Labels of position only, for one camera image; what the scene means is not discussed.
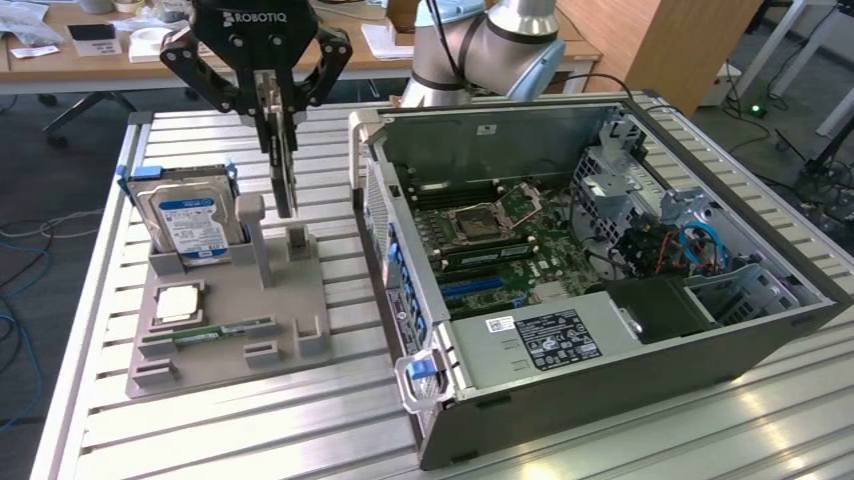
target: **white cable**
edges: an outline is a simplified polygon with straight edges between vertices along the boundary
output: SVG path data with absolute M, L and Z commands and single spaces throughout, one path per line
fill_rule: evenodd
M 102 215 L 102 213 L 104 213 L 102 208 L 100 210 L 90 210 L 88 212 L 74 212 L 72 214 L 65 215 L 64 217 L 57 217 L 48 220 L 41 224 L 41 226 L 36 230 L 30 230 L 28 232 L 21 232 L 21 233 L 9 233 L 9 232 L 5 232 L 4 230 L 0 230 L 0 235 L 6 238 L 22 238 L 22 237 L 30 237 L 38 234 L 41 234 L 42 237 L 50 237 L 50 235 L 46 233 L 48 228 L 56 227 L 58 224 L 61 224 L 62 222 L 66 222 L 68 220 L 74 220 L 77 218 L 88 217 L 90 215 Z M 86 230 L 85 232 L 68 233 L 65 235 L 53 235 L 53 238 L 85 237 L 86 235 L 92 235 L 93 233 L 97 233 L 97 230 L 98 229 L 94 228 L 92 230 Z
M 355 18 L 356 20 L 364 20 L 365 22 L 381 22 L 385 20 L 385 17 L 368 17 L 367 15 L 359 15 L 357 13 L 351 13 L 347 10 L 339 10 L 337 8 L 332 8 L 326 5 L 321 5 L 317 2 L 312 2 L 310 6 L 314 10 L 320 10 L 321 12 L 334 13 L 337 15 L 343 15 L 344 17 Z

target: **motherboard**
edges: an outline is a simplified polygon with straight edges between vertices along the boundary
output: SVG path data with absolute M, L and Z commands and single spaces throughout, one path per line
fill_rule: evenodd
M 568 191 L 495 182 L 421 191 L 411 206 L 452 320 L 575 297 L 601 282 L 569 234 Z

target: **floor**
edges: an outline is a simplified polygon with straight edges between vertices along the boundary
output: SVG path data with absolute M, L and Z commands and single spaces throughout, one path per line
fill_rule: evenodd
M 745 68 L 768 33 L 770 30 L 763 27 L 756 34 L 741 39 L 732 54 L 732 63 L 740 69 Z M 794 48 L 792 43 L 783 44 L 761 72 L 763 79 L 774 76 Z M 401 88 L 400 82 L 377 84 L 383 95 L 399 93 Z M 824 58 L 815 57 L 787 92 L 790 110 L 782 112 L 770 108 L 770 114 L 760 122 L 771 130 L 786 132 L 791 141 L 803 145 L 807 152 L 819 148 L 826 140 L 816 137 L 812 131 L 851 85 L 854 73 Z M 761 92 L 763 86 L 757 85 L 747 93 L 744 103 L 757 98 Z M 78 98 L 80 95 L 60 95 L 60 107 L 66 107 Z M 146 111 L 209 109 L 204 102 L 186 100 L 181 90 L 132 92 L 128 99 L 140 110 Z M 0 106 L 10 100 L 10 97 L 0 97 Z M 348 83 L 336 86 L 332 100 L 371 101 L 373 97 L 364 82 Z M 124 135 L 124 111 L 110 103 L 89 111 L 64 129 L 62 134 L 70 146 L 62 151 L 45 145 L 38 131 L 57 112 L 58 108 L 40 105 L 34 96 L 21 96 L 14 107 L 0 115 L 0 145 L 4 149 L 0 155 L 0 224 L 24 219 L 56 218 L 74 211 L 102 207 Z M 701 109 L 693 121 L 724 148 L 761 133 L 715 108 Z M 737 158 L 766 177 L 790 182 L 800 169 L 800 160 L 791 151 L 778 151 L 775 143 L 776 139 L 770 138 L 748 145 L 739 149 Z M 839 158 L 851 158 L 851 153 L 854 140 L 846 142 Z M 57 233 L 86 230 L 97 225 L 96 222 L 97 217 L 80 219 L 68 227 L 58 228 Z M 846 232 L 836 229 L 832 233 L 840 243 L 854 246 Z M 41 248 L 45 240 L 33 237 L 14 244 Z M 0 431 L 2 480 L 28 477 L 93 242 L 93 235 L 54 240 L 45 277 L 22 294 L 9 299 L 16 317 L 30 332 L 44 374 L 44 393 L 24 421 L 8 431 Z M 0 279 L 8 278 L 22 263 L 29 262 L 30 255 L 29 252 L 24 254 L 0 248 Z M 8 358 L 10 345 L 10 342 L 0 343 L 0 360 Z M 0 424 L 26 404 L 34 391 L 33 370 L 25 358 L 18 357 L 9 370 L 0 375 Z

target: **blue hard drive label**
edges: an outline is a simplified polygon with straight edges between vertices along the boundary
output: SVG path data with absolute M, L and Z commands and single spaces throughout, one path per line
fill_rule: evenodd
M 575 310 L 519 320 L 516 331 L 539 370 L 551 370 L 601 356 Z
M 212 198 L 193 198 L 161 202 L 160 214 L 181 256 L 213 258 L 228 250 L 225 231 L 213 219 L 216 202 Z

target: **power supply label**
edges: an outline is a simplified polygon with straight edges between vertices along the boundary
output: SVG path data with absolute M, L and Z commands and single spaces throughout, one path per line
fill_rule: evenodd
M 551 370 L 601 356 L 575 310 L 519 320 L 516 331 L 539 370 Z

